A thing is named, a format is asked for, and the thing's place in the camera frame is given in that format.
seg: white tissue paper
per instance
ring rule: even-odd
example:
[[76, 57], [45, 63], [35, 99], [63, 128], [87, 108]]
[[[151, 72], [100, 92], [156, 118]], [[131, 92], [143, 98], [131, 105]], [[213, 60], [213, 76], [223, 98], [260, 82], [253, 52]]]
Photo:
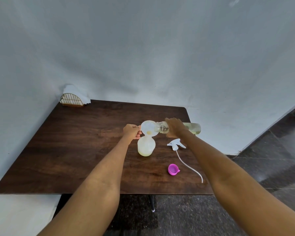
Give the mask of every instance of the white tissue paper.
[[90, 103], [90, 98], [88, 98], [85, 94], [82, 94], [74, 85], [69, 84], [67, 85], [64, 90], [63, 90], [63, 94], [65, 93], [71, 93], [74, 94], [76, 96], [78, 96], [83, 104], [87, 104]]

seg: white spray nozzle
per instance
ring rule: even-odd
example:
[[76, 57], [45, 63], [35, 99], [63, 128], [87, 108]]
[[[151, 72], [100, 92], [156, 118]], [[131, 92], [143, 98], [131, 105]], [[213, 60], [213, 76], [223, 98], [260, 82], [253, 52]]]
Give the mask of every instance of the white spray nozzle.
[[170, 143], [167, 144], [167, 146], [172, 146], [173, 150], [176, 151], [178, 150], [178, 146], [181, 146], [183, 148], [186, 148], [181, 142], [180, 142], [180, 138], [174, 139], [172, 140]]

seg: person's left arm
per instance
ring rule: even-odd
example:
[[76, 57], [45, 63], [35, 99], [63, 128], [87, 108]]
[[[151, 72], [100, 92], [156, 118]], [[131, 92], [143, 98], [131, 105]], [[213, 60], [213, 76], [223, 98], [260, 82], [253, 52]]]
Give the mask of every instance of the person's left arm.
[[98, 163], [38, 236], [103, 235], [119, 205], [121, 174], [128, 145], [133, 139], [139, 139], [140, 134], [141, 126], [127, 124], [118, 144]]

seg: person's right hand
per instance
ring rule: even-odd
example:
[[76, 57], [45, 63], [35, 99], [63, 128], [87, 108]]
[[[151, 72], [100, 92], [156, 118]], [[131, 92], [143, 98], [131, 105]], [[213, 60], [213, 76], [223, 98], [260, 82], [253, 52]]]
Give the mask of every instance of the person's right hand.
[[168, 138], [178, 138], [180, 134], [188, 129], [186, 126], [182, 123], [180, 119], [176, 118], [165, 118], [166, 123], [168, 124], [169, 127], [169, 132], [166, 134]]

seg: person's left hand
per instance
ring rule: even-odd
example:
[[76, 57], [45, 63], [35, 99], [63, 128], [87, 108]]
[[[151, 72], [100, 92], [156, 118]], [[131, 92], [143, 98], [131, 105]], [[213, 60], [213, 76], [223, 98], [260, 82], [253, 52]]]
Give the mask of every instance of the person's left hand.
[[141, 125], [137, 126], [134, 124], [127, 124], [124, 128], [123, 128], [123, 135], [125, 137], [128, 137], [129, 140], [133, 140], [133, 139], [140, 139], [140, 135], [142, 134], [141, 131]]

